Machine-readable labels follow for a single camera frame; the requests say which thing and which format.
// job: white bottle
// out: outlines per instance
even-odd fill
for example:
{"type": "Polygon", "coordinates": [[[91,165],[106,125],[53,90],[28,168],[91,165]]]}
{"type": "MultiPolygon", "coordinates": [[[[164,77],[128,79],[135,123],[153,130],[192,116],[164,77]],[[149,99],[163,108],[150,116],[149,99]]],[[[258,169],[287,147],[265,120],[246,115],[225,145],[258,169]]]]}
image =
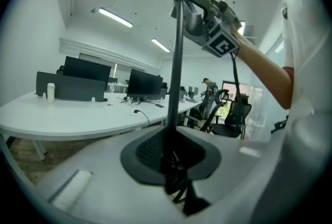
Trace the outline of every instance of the white bottle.
{"type": "Polygon", "coordinates": [[[56,90],[56,86],[54,85],[54,83],[48,83],[47,84],[47,102],[48,103],[54,103],[55,99],[54,99],[54,92],[56,90]]]}

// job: metal pole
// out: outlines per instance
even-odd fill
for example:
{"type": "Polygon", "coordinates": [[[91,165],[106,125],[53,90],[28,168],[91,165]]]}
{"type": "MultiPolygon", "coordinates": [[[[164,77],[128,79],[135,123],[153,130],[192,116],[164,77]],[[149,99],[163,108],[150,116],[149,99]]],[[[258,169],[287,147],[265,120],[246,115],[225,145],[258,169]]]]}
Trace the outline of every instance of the metal pole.
{"type": "Polygon", "coordinates": [[[178,110],[180,83],[181,83],[182,53],[183,53],[183,0],[177,0],[175,48],[173,54],[170,101],[168,107],[167,126],[166,126],[166,131],[168,133],[168,136],[175,134],[175,129],[177,125],[177,110],[178,110]]]}

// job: fluorescent light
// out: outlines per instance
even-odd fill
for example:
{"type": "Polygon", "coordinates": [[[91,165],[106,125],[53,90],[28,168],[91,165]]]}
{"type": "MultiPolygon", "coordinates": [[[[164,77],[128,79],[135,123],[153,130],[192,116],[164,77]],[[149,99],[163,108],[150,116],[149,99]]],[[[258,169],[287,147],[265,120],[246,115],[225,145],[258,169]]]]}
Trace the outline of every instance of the fluorescent light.
{"type": "Polygon", "coordinates": [[[115,19],[116,21],[122,23],[123,25],[126,25],[127,27],[133,27],[133,24],[129,23],[128,21],[122,19],[121,17],[107,11],[106,9],[104,8],[100,8],[99,9],[99,13],[105,15],[105,16],[108,16],[109,18],[111,19],[115,19]]]}
{"type": "Polygon", "coordinates": [[[163,49],[165,52],[170,52],[169,49],[167,49],[163,44],[161,44],[160,42],[158,42],[156,39],[152,39],[151,40],[153,43],[155,43],[156,45],[158,45],[161,49],[163,49]]]}
{"type": "Polygon", "coordinates": [[[243,35],[244,33],[244,28],[245,28],[245,21],[241,21],[242,27],[239,28],[238,32],[243,35]]]}
{"type": "Polygon", "coordinates": [[[118,64],[115,64],[113,78],[115,78],[115,72],[116,72],[117,66],[118,66],[118,64]]]}
{"type": "Polygon", "coordinates": [[[280,43],[280,45],[276,48],[276,53],[281,53],[281,51],[284,49],[284,42],[280,43]]]}

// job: pants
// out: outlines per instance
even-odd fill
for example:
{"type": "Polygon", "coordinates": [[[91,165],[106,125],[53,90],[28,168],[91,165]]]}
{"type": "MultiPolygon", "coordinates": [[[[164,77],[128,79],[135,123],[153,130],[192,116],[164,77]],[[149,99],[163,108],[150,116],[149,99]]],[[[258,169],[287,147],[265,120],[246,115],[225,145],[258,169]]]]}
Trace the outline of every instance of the pants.
{"type": "Polygon", "coordinates": [[[212,104],[213,104],[213,98],[214,98],[214,95],[212,93],[211,95],[209,95],[206,106],[205,106],[205,110],[204,110],[204,118],[205,119],[208,119],[209,116],[210,116],[211,107],[212,107],[212,104]]]}

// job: hand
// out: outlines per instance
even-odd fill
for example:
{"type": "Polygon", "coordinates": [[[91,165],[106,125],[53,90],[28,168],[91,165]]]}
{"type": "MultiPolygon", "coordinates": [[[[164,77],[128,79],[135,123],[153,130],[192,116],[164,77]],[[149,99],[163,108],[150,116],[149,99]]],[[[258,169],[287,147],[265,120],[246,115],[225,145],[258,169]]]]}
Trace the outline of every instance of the hand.
{"type": "Polygon", "coordinates": [[[235,55],[237,54],[237,56],[242,59],[245,56],[247,48],[252,48],[255,46],[249,40],[243,37],[233,24],[231,24],[230,26],[230,32],[234,36],[237,44],[239,45],[239,49],[235,50],[233,53],[235,55]]]}

